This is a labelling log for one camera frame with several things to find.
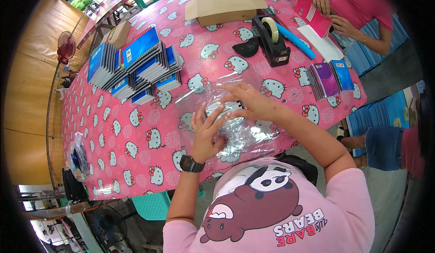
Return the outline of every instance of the electric fan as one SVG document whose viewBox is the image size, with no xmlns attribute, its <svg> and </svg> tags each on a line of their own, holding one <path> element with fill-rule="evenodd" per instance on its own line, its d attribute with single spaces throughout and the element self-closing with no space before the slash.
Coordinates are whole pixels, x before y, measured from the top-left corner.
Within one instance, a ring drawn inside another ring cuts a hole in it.
<svg viewBox="0 0 435 253">
<path fill-rule="evenodd" d="M 59 36 L 57 46 L 57 60 L 64 65 L 68 64 L 68 59 L 71 59 L 76 52 L 73 34 L 69 31 L 63 31 Z"/>
<path fill-rule="evenodd" d="M 110 209 L 100 209 L 100 211 L 98 211 L 98 209 L 94 210 L 95 224 L 93 227 L 101 239 L 113 243 L 125 239 L 125 236 L 127 235 L 127 224 L 124 221 L 125 218 L 112 207 L 110 207 Z"/>
</svg>

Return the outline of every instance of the red electric fan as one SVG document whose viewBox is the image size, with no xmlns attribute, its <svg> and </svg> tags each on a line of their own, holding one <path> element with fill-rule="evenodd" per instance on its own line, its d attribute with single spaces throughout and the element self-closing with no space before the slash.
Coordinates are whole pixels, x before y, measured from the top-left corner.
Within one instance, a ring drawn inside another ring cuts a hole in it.
<svg viewBox="0 0 435 253">
<path fill-rule="evenodd" d="M 74 41 L 73 34 L 69 31 L 63 31 L 57 42 L 57 60 L 66 65 L 68 64 L 68 59 L 71 59 L 76 52 L 76 42 Z"/>
</svg>

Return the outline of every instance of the plastic wrap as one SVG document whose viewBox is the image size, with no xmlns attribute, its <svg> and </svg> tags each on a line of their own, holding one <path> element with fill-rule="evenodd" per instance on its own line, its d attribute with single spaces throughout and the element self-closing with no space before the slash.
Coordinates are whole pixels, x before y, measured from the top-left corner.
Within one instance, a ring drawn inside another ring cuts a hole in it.
<svg viewBox="0 0 435 253">
<path fill-rule="evenodd" d="M 87 163 L 86 151 L 84 150 L 82 133 L 74 133 L 67 155 L 67 167 L 74 174 L 74 177 L 80 182 L 88 181 L 90 169 Z"/>
<path fill-rule="evenodd" d="M 235 85 L 240 81 L 252 85 L 255 89 L 261 88 L 258 79 L 233 73 L 220 77 L 216 82 L 209 82 L 206 78 L 198 78 L 201 84 L 196 84 L 194 78 L 188 82 L 189 92 L 176 99 L 175 104 L 180 112 L 179 128 L 182 129 L 182 144 L 190 149 L 194 140 L 194 131 L 191 127 L 192 112 L 197 112 L 203 102 L 207 103 L 203 113 L 203 121 L 206 116 L 211 114 L 220 105 L 218 100 L 229 92 L 217 87 L 217 84 Z M 225 110 L 219 115 L 233 112 L 244 108 L 241 101 L 226 102 Z M 236 118 L 226 120 L 216 136 L 225 140 L 225 147 L 216 154 L 215 158 L 210 158 L 209 163 L 215 160 L 228 163 L 240 163 L 260 156 L 271 156 L 281 152 L 286 146 L 280 146 L 279 135 L 283 131 L 277 124 L 269 121 L 258 121 L 248 118 Z"/>
</svg>

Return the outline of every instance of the tape roll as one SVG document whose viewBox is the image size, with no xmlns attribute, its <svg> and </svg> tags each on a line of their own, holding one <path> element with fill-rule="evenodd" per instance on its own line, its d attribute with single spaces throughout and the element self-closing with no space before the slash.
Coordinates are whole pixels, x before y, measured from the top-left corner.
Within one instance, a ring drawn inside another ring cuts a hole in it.
<svg viewBox="0 0 435 253">
<path fill-rule="evenodd" d="M 279 34 L 278 34 L 278 27 L 276 26 L 275 21 L 271 17 L 264 17 L 261 19 L 261 22 L 267 23 L 269 25 L 272 32 L 272 36 L 271 36 L 272 43 L 277 43 Z"/>
</svg>

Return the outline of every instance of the pink t-shirt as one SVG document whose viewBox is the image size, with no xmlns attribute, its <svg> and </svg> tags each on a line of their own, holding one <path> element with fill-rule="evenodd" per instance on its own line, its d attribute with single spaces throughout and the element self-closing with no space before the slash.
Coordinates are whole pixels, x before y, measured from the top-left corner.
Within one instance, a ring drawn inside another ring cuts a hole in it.
<svg viewBox="0 0 435 253">
<path fill-rule="evenodd" d="M 369 252 L 375 218 L 364 174 L 336 174 L 323 197 L 302 172 L 275 158 L 241 163 L 216 183 L 199 230 L 182 220 L 163 228 L 172 252 Z"/>
<path fill-rule="evenodd" d="M 348 20 L 358 30 L 376 19 L 393 32 L 392 12 L 386 0 L 329 0 L 329 3 L 338 16 Z"/>
<path fill-rule="evenodd" d="M 413 176 L 422 180 L 425 161 L 420 157 L 418 126 L 403 131 L 401 156 L 402 168 L 407 169 Z"/>
</svg>

